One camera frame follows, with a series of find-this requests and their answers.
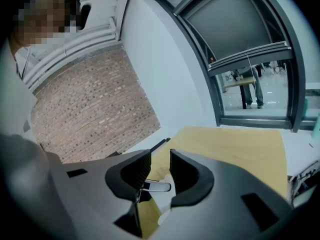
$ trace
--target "white wall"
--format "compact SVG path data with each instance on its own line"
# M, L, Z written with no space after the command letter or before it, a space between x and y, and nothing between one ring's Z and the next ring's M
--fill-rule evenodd
M307 89L320 89L320 45L312 27L293 0L277 0L298 38L304 68Z
M156 1L130 0L121 39L162 127L216 126L199 62Z

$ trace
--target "pants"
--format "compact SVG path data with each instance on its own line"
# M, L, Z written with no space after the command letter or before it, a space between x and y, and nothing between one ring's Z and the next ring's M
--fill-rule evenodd
M253 83L252 85L253 85L255 92L256 92L256 103L258 106L262 106L264 104L264 96L262 94L262 90L261 90L261 86L260 86L260 82L259 82L259 77L258 77L256 69L253 67L252 71L250 69L250 70L242 73L241 75L243 76L243 78L250 78L250 77L255 78L256 82L255 82L255 84ZM244 85L243 89L244 89L245 103L247 103L248 105L251 105L253 100L252 100L249 84Z

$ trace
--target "yellow tabletop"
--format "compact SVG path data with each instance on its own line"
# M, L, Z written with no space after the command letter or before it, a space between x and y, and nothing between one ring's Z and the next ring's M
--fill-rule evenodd
M245 85L249 85L249 84L253 84L256 81L256 79L253 76L250 77L246 77L244 79L241 80L229 80L227 82L225 82L224 84L224 88L230 88L230 87L234 87L234 86L245 86Z
M170 149L237 165L282 197L287 195L286 155L278 130L187 126L152 155L148 179L160 181L170 173ZM160 212L151 200L139 203L138 213L142 237L146 239L158 228Z

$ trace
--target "table leg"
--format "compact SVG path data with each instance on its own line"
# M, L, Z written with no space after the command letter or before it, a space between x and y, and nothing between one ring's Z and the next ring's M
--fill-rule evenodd
M243 85L240 85L240 92L241 92L241 99L242 99L242 108L246 110L247 109L246 96L245 96L245 89Z

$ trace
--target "wooden table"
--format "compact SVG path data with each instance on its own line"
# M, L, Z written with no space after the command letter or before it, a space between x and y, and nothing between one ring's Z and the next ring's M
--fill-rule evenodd
M183 128L152 155L150 180L170 173L170 149L191 152L237 165L252 173L282 197L287 195L285 148L278 130ZM159 212L154 202L138 204L143 238L157 229Z
M246 77L244 79L241 80L229 80L225 83L225 85L223 86L224 88L230 88L230 87L235 87L235 86L239 86L240 87L240 93L241 93L241 99L242 99L242 108L244 110L247 109L247 105L246 105L246 96L245 96L245 89L244 86L245 85L250 85L256 82L256 79L254 76L251 77Z

